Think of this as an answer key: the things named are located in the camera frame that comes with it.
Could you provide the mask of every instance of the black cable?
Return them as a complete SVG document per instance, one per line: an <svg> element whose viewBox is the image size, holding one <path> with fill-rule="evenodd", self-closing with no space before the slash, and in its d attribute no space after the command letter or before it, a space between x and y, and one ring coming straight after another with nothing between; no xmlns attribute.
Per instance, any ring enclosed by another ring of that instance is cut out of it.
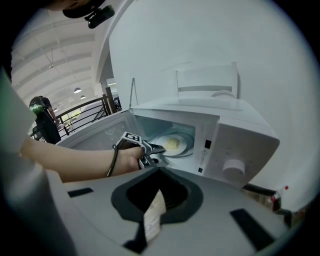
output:
<svg viewBox="0 0 320 256"><path fill-rule="evenodd" d="M112 148L114 149L114 155L113 155L113 159L112 159L112 162L111 162L111 165L110 165L110 168L108 170L108 172L106 173L106 176L107 177L110 177L114 168L115 168L115 165L116 165L116 160L117 160L117 156L118 156L118 152L119 152L119 147L114 144L112 146Z"/></svg>

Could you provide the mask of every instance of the hand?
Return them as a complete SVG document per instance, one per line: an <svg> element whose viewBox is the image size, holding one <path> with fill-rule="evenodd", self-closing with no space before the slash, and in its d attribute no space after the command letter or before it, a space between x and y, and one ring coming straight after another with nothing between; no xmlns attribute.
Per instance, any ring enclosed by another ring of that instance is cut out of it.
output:
<svg viewBox="0 0 320 256"><path fill-rule="evenodd" d="M139 170L138 160L144 155L141 147L119 150L111 176L131 173Z"/></svg>

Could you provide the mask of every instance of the plate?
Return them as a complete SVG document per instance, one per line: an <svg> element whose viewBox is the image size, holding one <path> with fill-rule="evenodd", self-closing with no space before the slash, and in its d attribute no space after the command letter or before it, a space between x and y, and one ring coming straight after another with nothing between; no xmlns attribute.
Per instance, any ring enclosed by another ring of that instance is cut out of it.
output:
<svg viewBox="0 0 320 256"><path fill-rule="evenodd" d="M187 148L187 140L179 135L169 134L160 137L155 144L166 149L164 156L172 157L181 154Z"/></svg>

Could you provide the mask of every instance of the railing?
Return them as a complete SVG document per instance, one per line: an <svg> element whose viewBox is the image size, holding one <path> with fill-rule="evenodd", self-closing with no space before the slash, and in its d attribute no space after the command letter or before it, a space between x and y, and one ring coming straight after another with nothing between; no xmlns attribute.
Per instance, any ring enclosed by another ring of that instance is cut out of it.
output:
<svg viewBox="0 0 320 256"><path fill-rule="evenodd" d="M87 105L90 105L92 103L97 103L97 102L101 102L101 104L97 105L97 106L94 106L94 107L90 107L89 109L85 109L84 111L81 111L80 113L78 114L75 114L71 117L69 117L69 113L72 113L78 109L81 110L82 107L85 107ZM93 109L97 109L98 111L97 112L94 112L94 113L91 113L83 118L80 118L78 119L77 117L85 112L88 112L88 111L91 111ZM70 133L73 133L75 132L77 129L85 126L85 125L88 125L90 123L93 123L94 121L96 120L99 120L101 118L104 118L106 116L109 116L111 115L112 112L110 110L110 107L109 107L109 104L108 104L108 100L107 100L107 96L105 94L102 95L102 97L100 98L96 98L96 99L93 99L93 100L90 100L90 101L87 101L83 104L80 104L80 105L77 105L71 109L68 109L67 111L65 112L62 112L58 115L56 115L56 118L60 120L60 124L63 125L63 127L61 129L58 130L58 132L61 132L61 131L65 131L65 134L61 136L64 137L64 136L69 136ZM92 117L94 116L94 119L90 119L88 122L85 122L83 124L81 124L80 126L77 126L75 127L75 124L78 123L79 121L82 121L82 120L85 120L89 117ZM37 133L37 129L35 129L35 131L33 131L30 136L33 137L34 139L36 139L36 133Z"/></svg>

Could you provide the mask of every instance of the bottle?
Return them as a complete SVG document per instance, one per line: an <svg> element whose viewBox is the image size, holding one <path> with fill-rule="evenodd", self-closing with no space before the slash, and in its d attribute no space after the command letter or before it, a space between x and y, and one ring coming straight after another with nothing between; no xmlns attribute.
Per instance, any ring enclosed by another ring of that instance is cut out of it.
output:
<svg viewBox="0 0 320 256"><path fill-rule="evenodd" d="M270 197L268 198L268 202L269 202L269 203L274 203L275 201L277 201L277 200L283 195L283 193L284 193L286 190L288 190L288 188L289 188L288 186L285 186L285 187L277 190L272 196L270 196Z"/></svg>

